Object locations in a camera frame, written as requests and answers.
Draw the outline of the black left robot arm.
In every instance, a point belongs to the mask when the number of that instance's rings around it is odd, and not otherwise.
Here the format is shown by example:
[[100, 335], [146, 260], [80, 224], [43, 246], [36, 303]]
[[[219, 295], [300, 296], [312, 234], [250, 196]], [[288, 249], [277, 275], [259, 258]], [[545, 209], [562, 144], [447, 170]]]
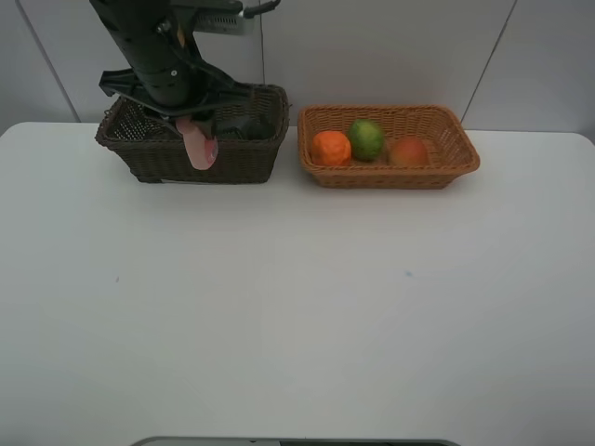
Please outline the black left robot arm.
[[129, 67], [105, 71], [99, 87], [138, 104], [146, 116], [169, 128], [178, 118], [217, 134], [216, 111], [251, 101], [250, 85], [206, 62], [194, 40], [201, 19], [233, 18], [240, 1], [93, 1], [103, 26]]

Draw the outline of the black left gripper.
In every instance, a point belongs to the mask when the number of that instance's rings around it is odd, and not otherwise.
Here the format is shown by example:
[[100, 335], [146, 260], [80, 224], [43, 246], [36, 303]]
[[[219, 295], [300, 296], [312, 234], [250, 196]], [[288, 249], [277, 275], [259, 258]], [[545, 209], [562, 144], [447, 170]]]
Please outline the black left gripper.
[[215, 110], [244, 104], [253, 97], [251, 85], [233, 80], [204, 61], [180, 62], [155, 73], [105, 71], [99, 87], [108, 96], [118, 95], [143, 106], [141, 114], [150, 138], [181, 138], [170, 117], [192, 114], [192, 122], [205, 138], [214, 139]]

